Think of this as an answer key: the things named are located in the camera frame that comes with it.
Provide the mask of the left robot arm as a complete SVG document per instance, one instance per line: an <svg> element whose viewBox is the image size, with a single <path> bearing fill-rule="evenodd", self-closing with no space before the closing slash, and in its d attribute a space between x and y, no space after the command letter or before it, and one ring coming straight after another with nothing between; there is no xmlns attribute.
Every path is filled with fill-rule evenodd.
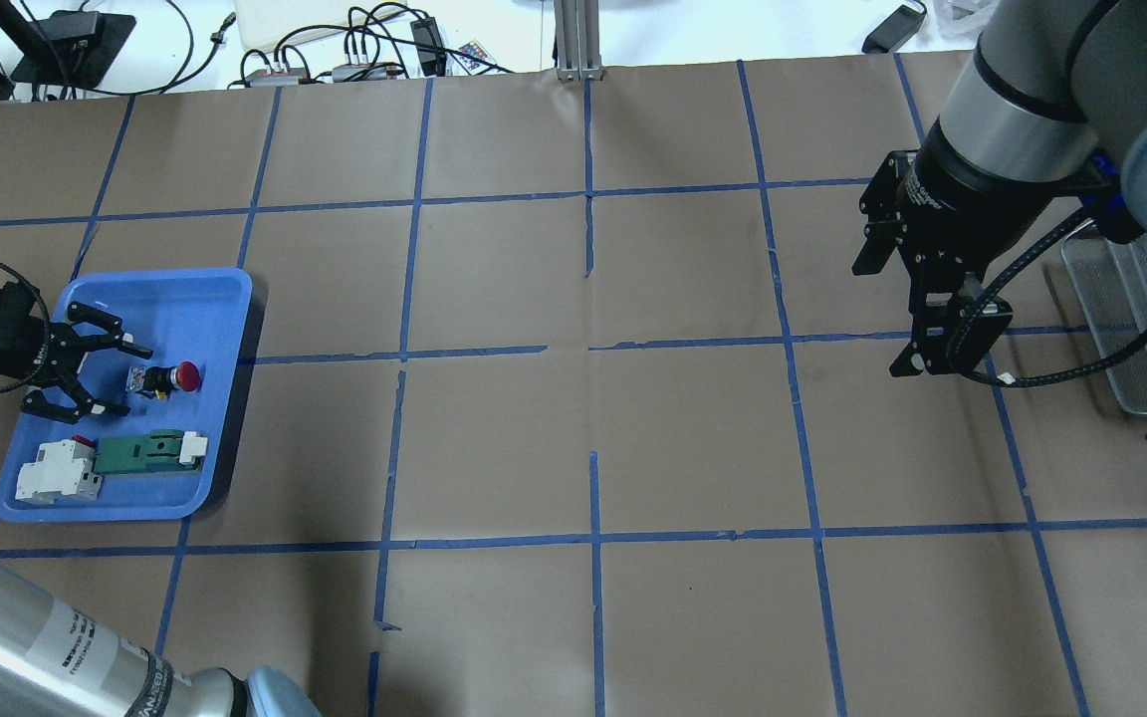
<svg viewBox="0 0 1147 717"><path fill-rule="evenodd" d="M89 274L50 319L0 289L0 375L26 382L0 519L186 519L226 486L224 432L252 301L240 268ZM0 566L5 716L315 716L290 676L178 670Z"/></svg>

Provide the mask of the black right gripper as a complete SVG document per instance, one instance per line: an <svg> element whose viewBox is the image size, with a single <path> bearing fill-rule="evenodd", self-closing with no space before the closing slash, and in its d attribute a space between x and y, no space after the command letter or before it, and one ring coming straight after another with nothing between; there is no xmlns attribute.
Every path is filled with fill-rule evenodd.
<svg viewBox="0 0 1147 717"><path fill-rule="evenodd" d="M1014 310L1005 299L992 301L968 335L955 341L974 304L955 295L1015 244L1017 206L1005 196L974 190L933 155L910 150L887 154L857 205L865 217L864 242L852 274L877 274L897 257L910 276L910 341L889 375L974 371L1011 325Z"/></svg>

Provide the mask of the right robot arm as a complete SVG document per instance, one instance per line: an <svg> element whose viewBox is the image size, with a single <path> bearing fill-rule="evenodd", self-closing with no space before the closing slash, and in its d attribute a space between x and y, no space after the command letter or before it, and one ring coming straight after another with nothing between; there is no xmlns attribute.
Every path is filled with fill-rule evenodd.
<svg viewBox="0 0 1147 717"><path fill-rule="evenodd" d="M920 148L889 153L859 208L855 276L892 257L910 276L894 376L1050 385L1132 358L1147 328L1069 371L980 371L1014 315L1002 287L1043 251L1089 224L1147 239L1147 1L1002 1Z"/></svg>

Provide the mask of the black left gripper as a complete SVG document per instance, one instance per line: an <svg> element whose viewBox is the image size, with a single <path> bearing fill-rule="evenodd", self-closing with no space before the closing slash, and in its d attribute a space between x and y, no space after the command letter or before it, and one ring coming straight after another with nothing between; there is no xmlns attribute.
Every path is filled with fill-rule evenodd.
<svg viewBox="0 0 1147 717"><path fill-rule="evenodd" d="M46 321L32 314L45 309L32 283L6 282L0 287L0 376L29 387L19 400L19 413L77 424L86 416L128 416L123 402L101 399L83 387L68 390L58 373L61 350L79 356L116 350L151 359L154 350L133 338L122 318L84 303L68 303L64 321ZM0 385L8 393L15 385Z"/></svg>

